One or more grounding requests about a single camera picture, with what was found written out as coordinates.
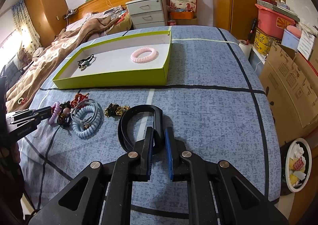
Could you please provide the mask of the left hand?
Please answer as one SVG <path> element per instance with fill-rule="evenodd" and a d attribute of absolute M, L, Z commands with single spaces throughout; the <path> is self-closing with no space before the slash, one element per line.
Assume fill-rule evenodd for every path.
<path fill-rule="evenodd" d="M 20 151 L 17 142 L 8 148 L 1 148 L 1 158 L 6 158 L 8 156 L 11 156 L 15 163 L 20 163 Z"/>

